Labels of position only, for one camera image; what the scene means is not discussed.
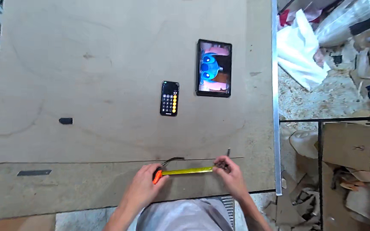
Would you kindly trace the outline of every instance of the concrete floor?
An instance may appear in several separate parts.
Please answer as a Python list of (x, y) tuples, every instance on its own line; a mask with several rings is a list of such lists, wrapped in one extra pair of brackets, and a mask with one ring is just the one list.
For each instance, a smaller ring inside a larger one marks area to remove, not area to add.
[[(275, 192), (253, 193), (251, 197), (261, 212), (263, 212), (264, 207), (267, 206), (270, 201), (276, 200)], [(101, 231), (114, 210), (115, 207), (58, 213), (56, 215), (55, 231)], [(139, 214), (131, 223), (128, 231), (135, 231)], [(275, 231), (278, 231), (275, 224), (271, 224), (271, 227)], [(235, 203), (235, 230), (248, 230), (241, 207), (237, 202)]]

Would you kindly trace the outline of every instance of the white plastic bag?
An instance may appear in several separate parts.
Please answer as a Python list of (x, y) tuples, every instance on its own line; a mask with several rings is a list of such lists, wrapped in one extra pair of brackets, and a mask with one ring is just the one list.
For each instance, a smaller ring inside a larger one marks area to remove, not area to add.
[(352, 37), (350, 26), (370, 18), (370, 0), (345, 0), (321, 22), (315, 31), (323, 47), (337, 46)]
[(302, 10), (296, 13), (292, 26), (287, 26), (276, 35), (278, 64), (308, 91), (319, 86), (330, 68), (324, 63), (319, 67), (313, 56), (319, 43)]

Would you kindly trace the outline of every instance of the tape measure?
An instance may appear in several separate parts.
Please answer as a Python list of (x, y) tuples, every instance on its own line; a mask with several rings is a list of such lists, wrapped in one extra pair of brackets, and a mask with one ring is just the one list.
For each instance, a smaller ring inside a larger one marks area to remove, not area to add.
[(177, 174), (189, 174), (189, 173), (210, 173), (212, 172), (211, 167), (203, 167), (203, 168), (193, 168), (193, 169), (179, 169), (179, 170), (172, 170), (172, 171), (162, 171), (162, 175), (177, 175)]

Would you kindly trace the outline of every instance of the plywood sheet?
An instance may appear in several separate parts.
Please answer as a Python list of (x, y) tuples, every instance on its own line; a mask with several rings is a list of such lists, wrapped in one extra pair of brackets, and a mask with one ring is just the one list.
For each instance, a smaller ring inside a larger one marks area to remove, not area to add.
[[(246, 9), (245, 0), (5, 2), (0, 163), (208, 159), (228, 147), (243, 157), (247, 137), (263, 135), (256, 121), (272, 117), (271, 75), (245, 68), (254, 52)], [(233, 44), (230, 98), (195, 95), (199, 38)], [(254, 53), (261, 69), (270, 43)], [(266, 81), (266, 94), (252, 78)], [(164, 80), (180, 84), (175, 118), (159, 114)]]
[[(248, 0), (245, 46), (246, 100), (250, 115), (245, 127), (244, 158), (234, 158), (241, 167), (250, 192), (275, 189), (272, 82), (271, 2)], [(0, 164), (0, 218), (110, 207), (119, 204), (126, 183), (148, 162), (92, 164)], [(169, 169), (202, 167), (212, 160), (176, 161)], [(22, 170), (52, 169), (48, 176), (17, 177)], [(213, 174), (172, 177), (172, 184), (158, 200), (227, 194)]]
[[(244, 172), (248, 190), (275, 188), (273, 168), (269, 168), (272, 160), (256, 158), (260, 163), (254, 157), (234, 159)], [(142, 164), (148, 163), (0, 164), (0, 218), (117, 206)], [(211, 164), (212, 160), (175, 161), (168, 170)], [(17, 176), (23, 170), (46, 169), (52, 170), (49, 175)], [(157, 201), (224, 194), (228, 192), (216, 174), (189, 174), (171, 176)]]

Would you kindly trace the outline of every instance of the smartphone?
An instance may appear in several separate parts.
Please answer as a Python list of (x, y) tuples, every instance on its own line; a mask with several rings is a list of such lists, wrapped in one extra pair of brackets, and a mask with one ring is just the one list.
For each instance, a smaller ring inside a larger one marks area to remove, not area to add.
[(198, 96), (230, 97), (232, 44), (200, 39), (195, 91)]
[(163, 81), (161, 90), (162, 116), (176, 116), (178, 114), (179, 83)]

